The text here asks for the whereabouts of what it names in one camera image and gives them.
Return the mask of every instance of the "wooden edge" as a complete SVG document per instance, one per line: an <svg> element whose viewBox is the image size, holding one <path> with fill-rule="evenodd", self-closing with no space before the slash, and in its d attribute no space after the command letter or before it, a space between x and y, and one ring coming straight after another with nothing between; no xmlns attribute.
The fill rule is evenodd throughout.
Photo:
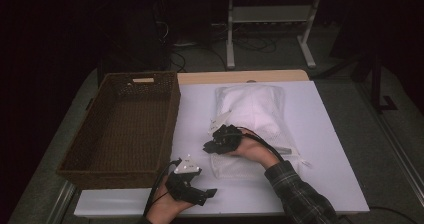
<svg viewBox="0 0 424 224"><path fill-rule="evenodd" d="M309 77L304 70L178 73L178 83L180 85L243 83L248 81L309 81Z"/></svg>

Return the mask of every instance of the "plaid shirt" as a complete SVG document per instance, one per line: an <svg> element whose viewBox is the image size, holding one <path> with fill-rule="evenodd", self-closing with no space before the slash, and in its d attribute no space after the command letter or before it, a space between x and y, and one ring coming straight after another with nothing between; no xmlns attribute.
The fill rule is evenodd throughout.
<svg viewBox="0 0 424 224"><path fill-rule="evenodd" d="M339 223L331 203L308 183L302 181L289 161L265 171L286 213L295 223Z"/></svg>

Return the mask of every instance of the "white cloth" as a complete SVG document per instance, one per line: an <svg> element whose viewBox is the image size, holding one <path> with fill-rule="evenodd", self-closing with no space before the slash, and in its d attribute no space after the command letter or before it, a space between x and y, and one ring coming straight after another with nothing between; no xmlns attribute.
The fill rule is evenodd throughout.
<svg viewBox="0 0 424 224"><path fill-rule="evenodd" d="M299 153L284 122L283 88L249 83L217 88L216 97L217 116L231 112L225 125L254 131L298 171ZM258 163L228 155L212 154L211 164L217 178L257 178L264 172Z"/></svg>

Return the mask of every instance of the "white table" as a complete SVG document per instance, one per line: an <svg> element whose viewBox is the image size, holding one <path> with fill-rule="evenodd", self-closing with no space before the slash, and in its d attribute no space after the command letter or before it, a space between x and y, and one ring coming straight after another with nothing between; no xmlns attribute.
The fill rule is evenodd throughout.
<svg viewBox="0 0 424 224"><path fill-rule="evenodd" d="M326 196L338 214L369 211L314 83L299 81L305 79L302 71L292 71L292 75L286 75L289 82L275 80L287 80L284 74L290 71L231 73L203 75L199 80L210 83L221 80L221 77L224 80L231 77L232 82L250 79L263 81L265 78L274 82L262 84L282 87L286 97L285 121L302 158L312 164L312 167L300 166L302 179ZM217 179L213 175L209 155L202 148L205 142L211 140L207 130L210 120L214 118L214 91L219 86L239 84L184 84L193 80L184 78L194 76L187 74L179 77L181 102L171 159L190 154L203 169L200 176L191 182L192 186L201 190L218 188L218 191L203 207L194 206L181 216L282 214L281 202L262 174L250 180ZM85 217L141 215L149 193L150 189L84 190L74 214Z"/></svg>

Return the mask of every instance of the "brown wicker basket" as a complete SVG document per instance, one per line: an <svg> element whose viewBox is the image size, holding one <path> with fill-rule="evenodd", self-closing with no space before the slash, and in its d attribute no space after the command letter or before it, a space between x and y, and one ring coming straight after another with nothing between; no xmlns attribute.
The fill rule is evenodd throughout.
<svg viewBox="0 0 424 224"><path fill-rule="evenodd" d="M170 161L175 72L108 74L57 174L80 189L151 187Z"/></svg>

